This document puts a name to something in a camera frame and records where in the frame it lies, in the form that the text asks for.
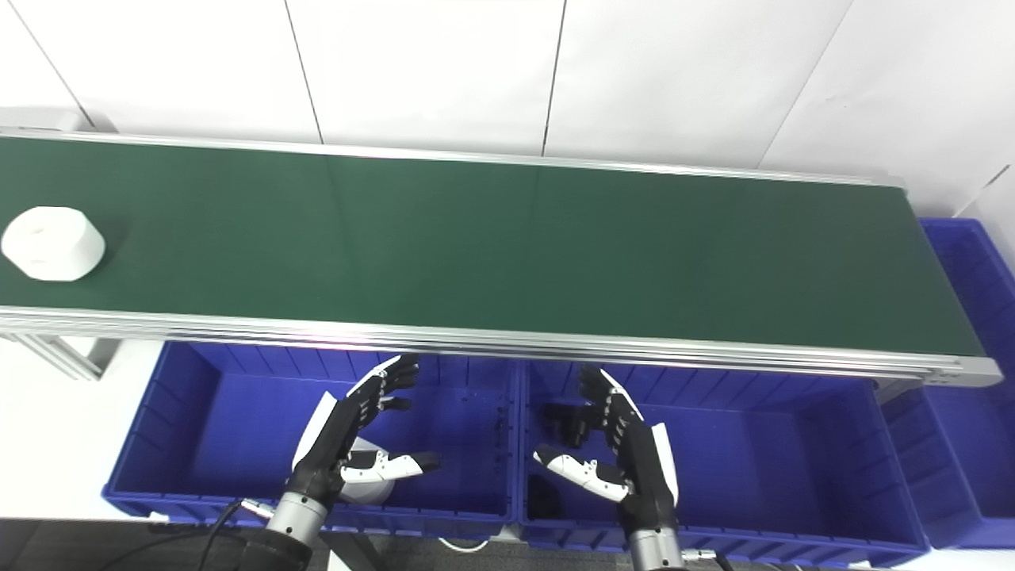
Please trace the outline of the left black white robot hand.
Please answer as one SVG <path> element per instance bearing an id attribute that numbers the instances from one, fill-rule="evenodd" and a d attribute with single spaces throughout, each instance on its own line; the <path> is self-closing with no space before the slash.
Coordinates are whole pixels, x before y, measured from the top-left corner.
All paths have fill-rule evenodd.
<path id="1" fill-rule="evenodd" d="M 436 452 L 392 456 L 353 448 L 359 432 L 381 412 L 410 409 L 410 399 L 392 392 L 416 386 L 418 372 L 417 354 L 396 355 L 374 366 L 327 411 L 314 441 L 297 456 L 284 491 L 331 508 L 350 483 L 384 483 L 439 469 L 442 458 Z"/>

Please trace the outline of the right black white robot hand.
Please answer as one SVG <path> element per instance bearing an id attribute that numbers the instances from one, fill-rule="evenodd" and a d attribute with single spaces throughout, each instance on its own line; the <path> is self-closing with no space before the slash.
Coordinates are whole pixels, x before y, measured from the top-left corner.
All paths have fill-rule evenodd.
<path id="1" fill-rule="evenodd" d="M 666 426 L 649 426 L 630 394 L 598 366 L 581 367 L 579 392 L 586 400 L 576 410 L 579 432 L 601 431 L 617 462 L 594 462 L 576 455 L 576 446 L 561 450 L 549 444 L 537 446 L 533 459 L 616 504 L 625 536 L 676 531 L 679 491 Z"/>

